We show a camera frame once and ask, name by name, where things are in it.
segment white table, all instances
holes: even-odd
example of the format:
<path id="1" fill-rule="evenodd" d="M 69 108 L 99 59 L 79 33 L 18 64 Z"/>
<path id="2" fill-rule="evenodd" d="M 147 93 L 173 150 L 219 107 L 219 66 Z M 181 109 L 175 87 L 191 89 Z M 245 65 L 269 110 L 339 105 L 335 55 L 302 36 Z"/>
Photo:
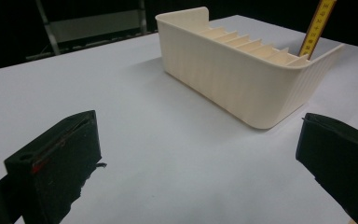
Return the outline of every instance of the white table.
<path id="1" fill-rule="evenodd" d="M 296 53 L 304 34 L 213 21 Z M 322 39 L 314 56 L 338 45 Z M 158 35 L 0 69 L 3 160 L 70 115 L 96 110 L 102 160 L 62 223 L 343 224 L 349 216 L 295 158 L 307 112 L 358 129 L 358 47 L 310 100 L 255 130 L 164 73 Z"/>

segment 3d printed box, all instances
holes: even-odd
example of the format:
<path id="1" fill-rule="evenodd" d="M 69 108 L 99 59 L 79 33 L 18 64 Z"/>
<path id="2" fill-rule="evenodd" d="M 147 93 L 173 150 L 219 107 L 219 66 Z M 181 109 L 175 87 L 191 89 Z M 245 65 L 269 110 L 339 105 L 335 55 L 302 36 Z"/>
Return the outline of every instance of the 3d printed box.
<path id="1" fill-rule="evenodd" d="M 156 16 L 164 70 L 257 129 L 306 103 L 343 45 L 309 61 L 209 26 L 206 7 Z"/>

